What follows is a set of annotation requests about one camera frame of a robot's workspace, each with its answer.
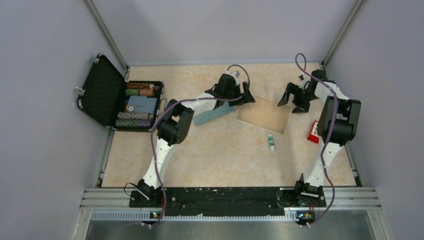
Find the beige letter paper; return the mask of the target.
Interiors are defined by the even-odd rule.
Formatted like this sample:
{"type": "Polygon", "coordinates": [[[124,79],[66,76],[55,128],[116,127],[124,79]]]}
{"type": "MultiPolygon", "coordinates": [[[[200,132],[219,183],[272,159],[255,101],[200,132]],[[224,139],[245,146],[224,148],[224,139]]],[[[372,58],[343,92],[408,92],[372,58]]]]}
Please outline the beige letter paper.
{"type": "Polygon", "coordinates": [[[291,105],[278,106],[276,101],[253,96],[255,102],[240,106],[235,120],[263,129],[274,134],[286,134],[293,107],[291,105]]]}

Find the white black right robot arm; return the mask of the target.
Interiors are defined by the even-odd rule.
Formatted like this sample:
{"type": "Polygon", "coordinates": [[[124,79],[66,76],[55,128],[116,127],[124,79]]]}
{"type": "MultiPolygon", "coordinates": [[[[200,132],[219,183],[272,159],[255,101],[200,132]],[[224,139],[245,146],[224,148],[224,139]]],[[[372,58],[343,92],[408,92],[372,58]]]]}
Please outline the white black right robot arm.
{"type": "Polygon", "coordinates": [[[324,183],[329,182],[329,168],[338,152],[356,135],[362,103],[342,93],[335,81],[327,79],[326,71],[314,70],[310,79],[300,78],[299,85],[288,83],[278,106],[289,103],[292,113],[308,113],[311,102],[324,103],[316,124],[317,151],[309,167],[296,181],[294,189],[277,198],[284,207],[325,207],[324,183]]]}

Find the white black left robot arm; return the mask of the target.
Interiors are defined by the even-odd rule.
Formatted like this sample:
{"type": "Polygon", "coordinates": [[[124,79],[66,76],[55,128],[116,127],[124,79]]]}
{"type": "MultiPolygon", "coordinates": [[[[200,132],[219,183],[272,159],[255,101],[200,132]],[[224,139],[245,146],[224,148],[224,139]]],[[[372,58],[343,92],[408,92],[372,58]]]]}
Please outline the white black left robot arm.
{"type": "Polygon", "coordinates": [[[218,83],[199,96],[169,101],[164,113],[153,124],[157,133],[157,141],[151,144],[153,157],[143,178],[131,192],[131,207],[141,202],[149,207],[166,205],[165,173],[176,147],[187,138],[194,117],[224,104],[232,107],[255,102],[250,93],[251,81],[239,82],[239,75],[238,71],[227,70],[218,83]]]}

